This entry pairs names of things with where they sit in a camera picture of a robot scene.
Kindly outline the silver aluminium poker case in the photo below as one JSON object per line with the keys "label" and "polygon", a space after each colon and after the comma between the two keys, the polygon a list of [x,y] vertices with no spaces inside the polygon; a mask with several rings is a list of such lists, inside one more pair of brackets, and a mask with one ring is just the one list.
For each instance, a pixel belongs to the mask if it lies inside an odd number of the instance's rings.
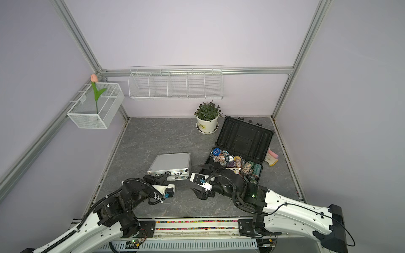
{"label": "silver aluminium poker case", "polygon": [[192,168],[191,153],[161,154],[156,157],[147,174],[167,175],[167,181],[188,180]]}

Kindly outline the black poker set case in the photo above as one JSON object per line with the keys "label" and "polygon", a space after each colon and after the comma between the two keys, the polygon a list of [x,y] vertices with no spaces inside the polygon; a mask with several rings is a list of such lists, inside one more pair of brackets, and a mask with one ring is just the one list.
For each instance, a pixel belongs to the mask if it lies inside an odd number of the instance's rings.
{"label": "black poker set case", "polygon": [[[226,117],[213,147],[213,149],[220,148],[222,150],[221,153],[225,155],[226,163],[214,162],[213,156],[210,154],[198,172],[210,175],[213,172],[226,169],[227,163],[234,160],[242,161],[242,167],[247,161],[263,165],[273,135],[273,130],[266,129],[259,123],[254,125],[251,121],[245,122],[241,118]],[[258,183],[260,180],[259,178],[258,181],[255,181],[251,174],[249,176],[239,174],[239,176],[246,182]]]}

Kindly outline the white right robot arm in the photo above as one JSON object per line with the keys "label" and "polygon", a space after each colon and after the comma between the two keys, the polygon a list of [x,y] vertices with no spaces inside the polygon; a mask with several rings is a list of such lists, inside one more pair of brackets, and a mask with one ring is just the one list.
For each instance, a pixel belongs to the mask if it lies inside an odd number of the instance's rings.
{"label": "white right robot arm", "polygon": [[276,193],[259,184],[247,182],[240,175],[224,170],[211,175],[193,173],[190,181],[200,200],[223,195],[235,207],[254,216],[254,230],[289,233],[311,238],[336,253],[346,253],[350,244],[342,208],[308,205]]}

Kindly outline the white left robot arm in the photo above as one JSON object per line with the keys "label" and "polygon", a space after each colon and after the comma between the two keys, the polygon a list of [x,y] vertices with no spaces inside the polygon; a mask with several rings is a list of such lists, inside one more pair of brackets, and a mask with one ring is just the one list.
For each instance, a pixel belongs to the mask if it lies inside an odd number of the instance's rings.
{"label": "white left robot arm", "polygon": [[40,248],[27,248],[26,253],[91,253],[120,238],[147,237],[134,209],[148,201],[150,205],[171,198],[176,187],[163,185],[166,177],[129,178],[121,187],[97,201],[81,221],[57,239]]}

